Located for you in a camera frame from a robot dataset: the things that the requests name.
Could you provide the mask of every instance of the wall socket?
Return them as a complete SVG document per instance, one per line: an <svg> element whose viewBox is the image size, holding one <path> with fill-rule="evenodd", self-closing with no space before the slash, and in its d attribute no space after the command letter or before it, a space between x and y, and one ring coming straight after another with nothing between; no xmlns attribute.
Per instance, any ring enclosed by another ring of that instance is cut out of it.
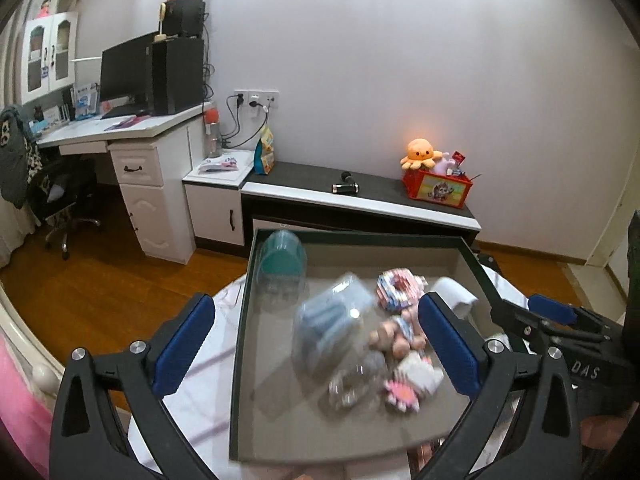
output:
<svg viewBox="0 0 640 480"><path fill-rule="evenodd" d="M277 108L280 101L280 92L277 90L234 90L234 94L242 93L244 105L248 106L252 96L258 96L258 102L267 106L271 103L271 109Z"/></svg>

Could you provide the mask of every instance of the pink fabric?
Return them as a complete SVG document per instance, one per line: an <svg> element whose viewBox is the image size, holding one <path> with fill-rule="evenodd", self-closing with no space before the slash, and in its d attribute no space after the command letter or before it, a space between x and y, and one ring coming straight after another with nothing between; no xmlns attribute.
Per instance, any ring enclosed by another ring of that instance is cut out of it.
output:
<svg viewBox="0 0 640 480"><path fill-rule="evenodd" d="M44 478L49 478L51 412L38 402L15 368L0 335L0 418L22 454Z"/></svg>

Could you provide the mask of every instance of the computer monitor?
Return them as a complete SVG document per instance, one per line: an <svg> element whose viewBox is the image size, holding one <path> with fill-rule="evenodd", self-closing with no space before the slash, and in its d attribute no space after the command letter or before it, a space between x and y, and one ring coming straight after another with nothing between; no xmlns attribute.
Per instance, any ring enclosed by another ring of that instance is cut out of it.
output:
<svg viewBox="0 0 640 480"><path fill-rule="evenodd" d="M146 110L146 48L158 34L152 32L112 46L102 53L100 100L133 97L134 103L117 107L109 117L140 115Z"/></svg>

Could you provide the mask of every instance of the red toy box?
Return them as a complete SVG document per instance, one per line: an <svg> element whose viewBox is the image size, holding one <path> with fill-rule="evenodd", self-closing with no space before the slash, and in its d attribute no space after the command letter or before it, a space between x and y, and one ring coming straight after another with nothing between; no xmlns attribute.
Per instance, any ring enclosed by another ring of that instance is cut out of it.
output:
<svg viewBox="0 0 640 480"><path fill-rule="evenodd" d="M462 209L473 183L462 176L441 176L425 170L406 170L402 182L410 198Z"/></svg>

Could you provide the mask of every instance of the drawer handle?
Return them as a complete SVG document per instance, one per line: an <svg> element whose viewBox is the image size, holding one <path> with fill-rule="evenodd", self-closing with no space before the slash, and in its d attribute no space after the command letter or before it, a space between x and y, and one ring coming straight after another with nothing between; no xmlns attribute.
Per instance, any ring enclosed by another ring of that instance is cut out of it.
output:
<svg viewBox="0 0 640 480"><path fill-rule="evenodd" d="M133 230L137 231L138 228L136 227L136 225L133 223L133 213L129 213L129 218L131 219L131 225L133 225Z"/></svg>

